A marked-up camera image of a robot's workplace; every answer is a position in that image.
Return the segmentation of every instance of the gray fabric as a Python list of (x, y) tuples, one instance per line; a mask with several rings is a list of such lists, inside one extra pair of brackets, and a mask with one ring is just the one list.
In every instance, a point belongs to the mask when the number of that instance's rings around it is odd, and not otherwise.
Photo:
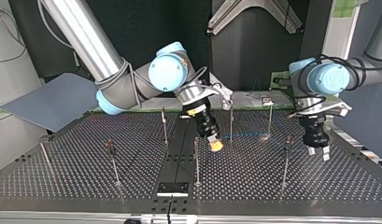
[(98, 106), (93, 82), (66, 73), (0, 108), (53, 132)]

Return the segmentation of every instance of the yellow object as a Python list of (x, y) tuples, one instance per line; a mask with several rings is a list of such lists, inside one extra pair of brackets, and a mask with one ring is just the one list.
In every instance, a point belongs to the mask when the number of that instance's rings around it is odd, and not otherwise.
[(190, 116), (195, 115), (196, 112), (197, 112), (196, 109), (188, 110), (188, 114), (189, 114)]
[(210, 143), (211, 151), (218, 152), (223, 148), (223, 144), (220, 142), (220, 140), (214, 141)]

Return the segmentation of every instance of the metal bracket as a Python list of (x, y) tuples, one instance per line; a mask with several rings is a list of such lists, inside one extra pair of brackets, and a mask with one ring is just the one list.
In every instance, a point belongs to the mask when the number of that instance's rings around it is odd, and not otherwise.
[(301, 20), (292, 10), (292, 7), (289, 6), (287, 0), (226, 0), (208, 22), (207, 34), (216, 35), (249, 7), (266, 9), (282, 26), (286, 25), (286, 29), (290, 34), (296, 33), (297, 29), (302, 25)]
[[(312, 105), (317, 101), (319, 101), (319, 98), (310, 97), (310, 98), (302, 99), (299, 102), (301, 104), (304, 104), (304, 105), (307, 105), (307, 104)], [(349, 110), (351, 110), (351, 107), (349, 105), (347, 105), (340, 98), (335, 97), (334, 101), (325, 101), (319, 105), (313, 106), (310, 109), (307, 109), (307, 110), (302, 111), (302, 112), (298, 112), (298, 114), (300, 114), (300, 115), (312, 115), (312, 114), (317, 114), (319, 112), (326, 111), (327, 114), (344, 117)]]

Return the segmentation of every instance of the thin metal rod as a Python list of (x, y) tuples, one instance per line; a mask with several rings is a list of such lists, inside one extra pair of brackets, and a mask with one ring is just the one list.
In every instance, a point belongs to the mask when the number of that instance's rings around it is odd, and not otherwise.
[(42, 151), (43, 151), (43, 155), (45, 156), (45, 160), (46, 160), (46, 162), (48, 163), (48, 166), (49, 166), (51, 172), (53, 173), (53, 169), (52, 169), (52, 167), (51, 167), (50, 159), (49, 159), (49, 157), (48, 157), (48, 153), (46, 152), (45, 146), (43, 145), (43, 143), (39, 143), (39, 145), (41, 146)]
[(51, 175), (53, 176), (53, 180), (54, 180), (54, 182), (56, 183), (57, 188), (59, 188), (59, 186), (58, 186), (58, 184), (57, 184), (58, 182), (57, 182), (57, 179), (56, 179), (56, 175), (55, 175), (54, 172), (53, 172), (53, 167), (51, 166), (50, 159), (49, 159), (49, 157), (48, 157), (48, 153), (47, 153), (47, 151), (46, 151), (46, 149), (45, 149), (45, 146), (43, 145), (43, 143), (39, 143), (39, 145), (40, 145), (41, 148), (42, 148), (43, 155), (44, 155), (44, 157), (45, 157), (46, 162), (48, 163), (48, 167), (49, 167), (49, 169), (50, 169)]
[(286, 181), (287, 181), (287, 171), (289, 168), (289, 151), (286, 150), (286, 164), (284, 166), (284, 175), (283, 175), (283, 184), (281, 186), (281, 196), (284, 195), (284, 188), (286, 187)]
[(233, 106), (231, 107), (231, 142), (233, 139)]
[(115, 177), (117, 179), (117, 184), (119, 185), (120, 184), (120, 180), (119, 180), (119, 175), (118, 175), (118, 168), (116, 166), (115, 158), (113, 156), (112, 156), (112, 165), (114, 166)]
[(270, 136), (270, 129), (272, 127), (272, 115), (273, 115), (273, 105), (270, 105), (270, 112), (269, 112), (269, 126), (267, 128), (267, 134)]
[(164, 107), (162, 109), (162, 122), (163, 122), (163, 128), (164, 128), (164, 142), (165, 144), (168, 144), (168, 139), (167, 139), (167, 126), (166, 126), (166, 118), (165, 118), (165, 112), (164, 112)]
[(199, 171), (199, 138), (194, 138), (194, 155), (196, 157), (196, 186), (200, 186), (200, 171)]

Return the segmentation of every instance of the small clamp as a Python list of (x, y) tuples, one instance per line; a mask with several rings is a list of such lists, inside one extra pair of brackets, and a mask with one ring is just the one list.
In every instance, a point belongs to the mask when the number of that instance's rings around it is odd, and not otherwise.
[(114, 141), (109, 138), (107, 141), (106, 141), (106, 152), (108, 153), (109, 156), (111, 156), (112, 158), (115, 156), (116, 154), (116, 149), (114, 147)]
[(292, 135), (288, 135), (286, 139), (286, 145), (284, 146), (284, 150), (288, 151), (289, 158), (292, 155)]

